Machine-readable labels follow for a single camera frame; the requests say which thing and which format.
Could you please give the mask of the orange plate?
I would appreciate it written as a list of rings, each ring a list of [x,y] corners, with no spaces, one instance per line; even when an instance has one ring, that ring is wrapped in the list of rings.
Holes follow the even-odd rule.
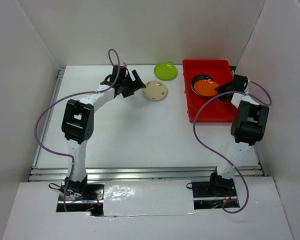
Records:
[[[219,85],[216,82],[208,79],[199,80],[192,85],[193,91],[201,97],[216,96],[218,87]]]

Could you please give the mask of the black plate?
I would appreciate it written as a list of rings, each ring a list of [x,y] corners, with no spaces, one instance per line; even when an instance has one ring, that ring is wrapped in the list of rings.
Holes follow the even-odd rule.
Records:
[[[207,76],[207,75],[197,75],[195,76],[192,81],[191,81],[191,89],[193,91],[193,84],[199,80],[211,80],[214,81],[211,77]]]

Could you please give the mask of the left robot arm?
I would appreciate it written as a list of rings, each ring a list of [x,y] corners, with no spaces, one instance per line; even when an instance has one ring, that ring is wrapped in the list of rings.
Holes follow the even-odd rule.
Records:
[[[129,72],[126,66],[115,65],[112,73],[100,83],[95,92],[79,100],[67,101],[61,125],[70,155],[64,183],[76,199],[82,200],[89,193],[86,150],[94,132],[96,111],[119,95],[127,98],[144,88],[146,85],[136,70]]]

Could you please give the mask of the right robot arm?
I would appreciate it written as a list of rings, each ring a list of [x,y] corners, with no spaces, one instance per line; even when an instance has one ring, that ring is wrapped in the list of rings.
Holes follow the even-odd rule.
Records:
[[[233,187],[236,168],[241,165],[246,152],[261,141],[265,134],[270,103],[262,103],[256,97],[250,96],[249,83],[247,76],[235,74],[232,82],[217,88],[219,94],[232,92],[219,99],[230,100],[237,108],[237,113],[230,129],[234,143],[230,145],[225,155],[232,164],[223,161],[210,175],[207,189],[213,196],[219,196],[225,189]]]

